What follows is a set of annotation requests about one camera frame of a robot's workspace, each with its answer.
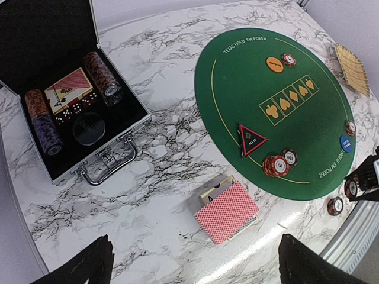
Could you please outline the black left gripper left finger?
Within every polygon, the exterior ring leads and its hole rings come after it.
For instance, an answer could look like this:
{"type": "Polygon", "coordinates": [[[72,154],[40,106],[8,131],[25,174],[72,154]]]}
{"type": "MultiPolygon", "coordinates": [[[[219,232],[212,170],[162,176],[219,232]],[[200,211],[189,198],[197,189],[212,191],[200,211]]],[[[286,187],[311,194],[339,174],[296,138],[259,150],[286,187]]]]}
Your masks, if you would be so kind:
{"type": "Polygon", "coordinates": [[[100,236],[63,266],[35,283],[110,283],[114,256],[108,236],[100,236]]]}

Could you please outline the blue small blind button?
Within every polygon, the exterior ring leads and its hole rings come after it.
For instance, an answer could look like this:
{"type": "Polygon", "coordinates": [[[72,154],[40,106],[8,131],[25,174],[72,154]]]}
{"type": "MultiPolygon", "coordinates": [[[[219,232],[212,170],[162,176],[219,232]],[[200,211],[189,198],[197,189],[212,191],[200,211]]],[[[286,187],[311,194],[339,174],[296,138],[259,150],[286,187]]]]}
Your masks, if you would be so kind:
{"type": "Polygon", "coordinates": [[[352,153],[354,151],[355,142],[352,139],[352,137],[348,135],[341,135],[339,138],[339,142],[340,142],[342,150],[345,153],[352,153]]]}

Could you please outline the red chip top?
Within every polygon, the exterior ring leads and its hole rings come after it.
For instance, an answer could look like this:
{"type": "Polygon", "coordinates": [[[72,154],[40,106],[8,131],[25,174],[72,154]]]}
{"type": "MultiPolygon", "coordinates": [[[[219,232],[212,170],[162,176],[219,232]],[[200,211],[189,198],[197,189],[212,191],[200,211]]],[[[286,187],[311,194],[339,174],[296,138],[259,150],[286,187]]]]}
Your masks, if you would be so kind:
{"type": "Polygon", "coordinates": [[[283,54],[281,60],[288,67],[294,67],[297,64],[295,57],[288,53],[283,54]]]}

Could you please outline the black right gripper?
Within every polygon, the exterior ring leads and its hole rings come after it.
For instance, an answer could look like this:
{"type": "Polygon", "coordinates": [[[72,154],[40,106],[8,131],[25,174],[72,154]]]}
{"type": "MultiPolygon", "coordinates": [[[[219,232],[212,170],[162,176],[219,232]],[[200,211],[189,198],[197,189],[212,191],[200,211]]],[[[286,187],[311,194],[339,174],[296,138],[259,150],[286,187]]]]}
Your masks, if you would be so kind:
{"type": "Polygon", "coordinates": [[[378,161],[378,147],[375,149],[375,155],[368,156],[352,173],[345,176],[345,180],[352,180],[358,177],[359,187],[362,191],[375,191],[363,194],[361,196],[353,196],[350,201],[379,201],[378,189],[378,170],[375,169],[374,163],[378,161]]]}

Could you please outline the red chip stack front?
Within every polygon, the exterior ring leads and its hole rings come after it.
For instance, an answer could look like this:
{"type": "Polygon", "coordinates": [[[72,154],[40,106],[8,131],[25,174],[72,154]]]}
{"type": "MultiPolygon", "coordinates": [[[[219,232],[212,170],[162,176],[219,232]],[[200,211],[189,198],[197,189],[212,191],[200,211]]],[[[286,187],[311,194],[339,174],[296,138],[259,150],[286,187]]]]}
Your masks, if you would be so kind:
{"type": "Polygon", "coordinates": [[[344,192],[347,198],[353,198],[357,196],[359,189],[359,182],[357,177],[347,179],[344,183],[344,192]]]}

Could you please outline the dark hundred chip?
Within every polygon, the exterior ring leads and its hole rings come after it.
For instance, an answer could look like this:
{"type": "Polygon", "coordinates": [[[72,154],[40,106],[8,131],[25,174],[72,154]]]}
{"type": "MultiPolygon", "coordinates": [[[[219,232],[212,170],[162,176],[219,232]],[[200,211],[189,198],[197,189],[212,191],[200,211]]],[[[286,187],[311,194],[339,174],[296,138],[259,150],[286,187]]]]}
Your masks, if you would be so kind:
{"type": "Polygon", "coordinates": [[[281,152],[281,155],[286,159],[291,169],[297,166],[298,155],[293,149],[290,149],[290,148],[284,149],[281,152]]]}

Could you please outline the red chip stack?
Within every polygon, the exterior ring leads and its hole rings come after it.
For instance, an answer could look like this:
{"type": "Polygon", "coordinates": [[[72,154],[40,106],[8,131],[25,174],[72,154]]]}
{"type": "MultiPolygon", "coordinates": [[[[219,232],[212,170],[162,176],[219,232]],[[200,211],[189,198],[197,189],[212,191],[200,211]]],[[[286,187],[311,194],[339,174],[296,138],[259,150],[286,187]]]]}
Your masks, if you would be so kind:
{"type": "Polygon", "coordinates": [[[268,156],[263,160],[262,168],[264,173],[272,178],[286,176],[290,166],[284,156],[268,156]]]}
{"type": "Polygon", "coordinates": [[[345,130],[347,135],[349,135],[350,137],[354,137],[356,134],[355,123],[352,120],[348,120],[345,124],[345,130]]]}
{"type": "Polygon", "coordinates": [[[344,192],[347,198],[353,198],[357,196],[359,189],[359,182],[357,177],[347,179],[344,183],[344,192]]]}

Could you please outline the orange big blind button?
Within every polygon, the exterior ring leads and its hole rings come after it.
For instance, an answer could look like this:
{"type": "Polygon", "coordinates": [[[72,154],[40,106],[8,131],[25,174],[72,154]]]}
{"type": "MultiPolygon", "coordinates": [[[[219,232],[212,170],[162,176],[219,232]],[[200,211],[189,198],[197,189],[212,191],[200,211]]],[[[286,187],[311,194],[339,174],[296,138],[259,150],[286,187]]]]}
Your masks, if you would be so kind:
{"type": "Polygon", "coordinates": [[[275,73],[281,73],[284,70],[284,65],[282,61],[276,57],[268,57],[266,59],[266,65],[275,73]]]}

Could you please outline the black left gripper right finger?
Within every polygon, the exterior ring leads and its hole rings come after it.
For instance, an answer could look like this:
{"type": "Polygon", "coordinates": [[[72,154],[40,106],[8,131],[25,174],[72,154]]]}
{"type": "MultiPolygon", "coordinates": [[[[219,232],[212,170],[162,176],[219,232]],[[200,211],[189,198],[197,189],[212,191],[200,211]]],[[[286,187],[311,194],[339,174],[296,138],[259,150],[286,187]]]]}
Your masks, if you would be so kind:
{"type": "Polygon", "coordinates": [[[331,265],[291,234],[284,234],[278,247],[281,283],[364,283],[331,265]]]}

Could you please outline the dark chip stack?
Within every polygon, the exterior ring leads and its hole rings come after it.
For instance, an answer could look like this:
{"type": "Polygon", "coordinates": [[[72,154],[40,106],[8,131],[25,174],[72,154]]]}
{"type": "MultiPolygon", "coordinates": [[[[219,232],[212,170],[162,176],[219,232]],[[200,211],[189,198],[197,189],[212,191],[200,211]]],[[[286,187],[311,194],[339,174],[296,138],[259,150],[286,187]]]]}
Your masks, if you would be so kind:
{"type": "Polygon", "coordinates": [[[327,203],[327,211],[331,216],[338,216],[343,211],[343,200],[340,197],[332,198],[327,203]]]}

